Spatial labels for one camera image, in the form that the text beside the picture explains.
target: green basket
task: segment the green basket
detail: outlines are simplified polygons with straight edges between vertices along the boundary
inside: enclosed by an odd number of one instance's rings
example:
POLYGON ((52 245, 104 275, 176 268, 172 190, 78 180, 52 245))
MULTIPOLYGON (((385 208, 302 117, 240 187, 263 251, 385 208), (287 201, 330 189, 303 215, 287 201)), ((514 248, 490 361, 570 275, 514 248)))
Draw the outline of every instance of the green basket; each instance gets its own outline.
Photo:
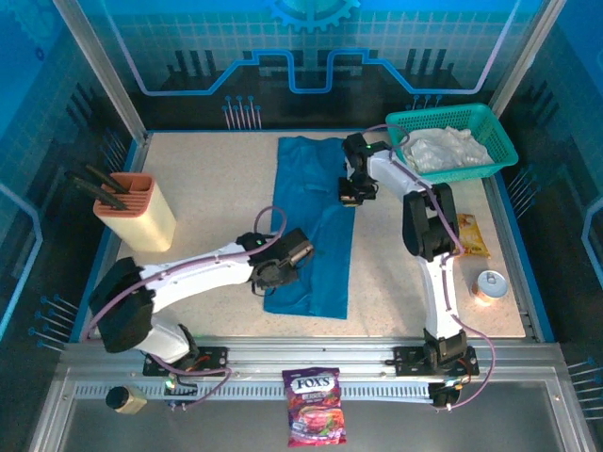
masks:
MULTIPOLYGON (((515 165, 519 159, 509 136, 507 136, 488 105, 438 106, 424 110, 390 113, 385 118, 385 122, 401 125, 408 132, 418 129, 444 129, 447 126, 458 130, 469 129, 473 138, 486 147, 494 161, 494 164, 490 165, 446 169, 421 174, 434 184, 490 177, 503 167, 515 165)), ((392 139, 392 144, 400 143, 402 139, 400 130, 390 127, 388 133, 392 139)), ((397 155, 402 162, 406 163, 402 149, 397 150, 397 155)))

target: candy bag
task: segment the candy bag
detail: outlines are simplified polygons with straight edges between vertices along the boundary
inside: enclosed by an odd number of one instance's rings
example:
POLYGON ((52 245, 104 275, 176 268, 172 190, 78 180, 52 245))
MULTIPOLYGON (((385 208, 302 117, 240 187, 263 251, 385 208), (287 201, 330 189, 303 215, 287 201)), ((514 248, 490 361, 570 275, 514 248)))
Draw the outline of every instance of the candy bag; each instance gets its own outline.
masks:
POLYGON ((490 257, 490 251, 486 248, 481 238, 480 228, 475 216, 469 214, 458 214, 461 244, 464 248, 463 256, 490 257))
POLYGON ((289 447, 345 444, 339 369, 284 370, 289 447))

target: blue towel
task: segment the blue towel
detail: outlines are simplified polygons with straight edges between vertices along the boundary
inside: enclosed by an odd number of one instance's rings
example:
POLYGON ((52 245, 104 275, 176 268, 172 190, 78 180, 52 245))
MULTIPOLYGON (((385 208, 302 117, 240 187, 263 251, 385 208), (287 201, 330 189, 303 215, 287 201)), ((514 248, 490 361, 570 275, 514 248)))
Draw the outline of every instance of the blue towel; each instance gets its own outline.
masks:
MULTIPOLYGON (((274 205, 285 210, 285 233, 295 228, 307 235, 315 256, 299 272, 299 280, 266 296, 269 313, 341 318, 348 316, 348 279, 354 209, 339 201, 338 178, 346 176, 342 139, 281 137, 274 205)), ((272 215, 272 231, 281 217, 272 215)))

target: black knife handle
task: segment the black knife handle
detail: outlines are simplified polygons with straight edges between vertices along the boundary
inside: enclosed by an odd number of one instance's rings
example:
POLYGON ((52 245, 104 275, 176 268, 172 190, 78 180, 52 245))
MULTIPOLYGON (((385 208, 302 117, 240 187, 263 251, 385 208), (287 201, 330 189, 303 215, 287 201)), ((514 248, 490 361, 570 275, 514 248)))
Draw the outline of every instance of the black knife handle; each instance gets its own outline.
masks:
POLYGON ((72 184, 91 198, 99 200, 103 204, 108 204, 111 207, 115 207, 117 210, 128 210, 127 205, 118 200, 112 194, 107 193, 99 186, 91 184, 90 182, 82 179, 81 177, 70 173, 69 171, 65 174, 68 179, 71 180, 72 184))
POLYGON ((87 172, 89 172, 90 174, 92 174, 94 177, 96 177, 103 184, 107 184, 108 186, 110 186, 111 188, 113 188, 116 193, 120 193, 122 195, 129 195, 130 194, 130 192, 128 190, 126 190, 125 188, 123 188, 123 186, 119 182, 117 182, 115 179, 113 179, 108 174, 103 173, 102 171, 100 171, 99 169, 96 169, 94 166, 92 166, 92 165, 90 165, 88 163, 86 164, 85 168, 86 168, 87 172))

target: can lid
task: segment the can lid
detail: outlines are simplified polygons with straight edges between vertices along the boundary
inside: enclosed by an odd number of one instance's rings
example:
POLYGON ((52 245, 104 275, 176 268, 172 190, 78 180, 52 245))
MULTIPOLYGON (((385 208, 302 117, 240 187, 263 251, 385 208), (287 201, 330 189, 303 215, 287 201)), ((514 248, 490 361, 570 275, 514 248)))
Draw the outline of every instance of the can lid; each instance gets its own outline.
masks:
POLYGON ((509 290, 509 284, 504 277, 493 270, 486 270, 478 277, 478 287, 484 295, 493 299, 504 297, 509 290))
POLYGON ((127 388, 124 388, 123 386, 116 386, 114 388, 111 388, 111 390, 106 395, 105 403, 109 408, 117 410, 119 408, 122 408, 126 404, 129 397, 130 392, 127 390, 127 388))

